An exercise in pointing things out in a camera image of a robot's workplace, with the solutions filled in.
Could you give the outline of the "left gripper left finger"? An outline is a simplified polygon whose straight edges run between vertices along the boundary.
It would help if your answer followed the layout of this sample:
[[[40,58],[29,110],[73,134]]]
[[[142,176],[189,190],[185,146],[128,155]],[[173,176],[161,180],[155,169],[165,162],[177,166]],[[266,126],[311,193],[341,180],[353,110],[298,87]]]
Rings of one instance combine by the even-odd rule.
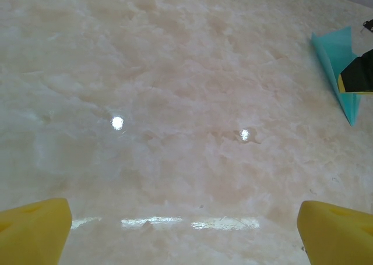
[[[65,198],[1,211],[1,264],[58,264],[71,225]]]

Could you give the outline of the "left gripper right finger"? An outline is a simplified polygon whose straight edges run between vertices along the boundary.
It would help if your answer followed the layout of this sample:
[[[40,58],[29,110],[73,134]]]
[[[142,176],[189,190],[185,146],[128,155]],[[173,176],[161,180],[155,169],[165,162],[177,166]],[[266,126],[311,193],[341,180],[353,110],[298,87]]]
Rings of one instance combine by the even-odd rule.
[[[372,264],[372,215],[304,201],[297,228],[311,264]]]

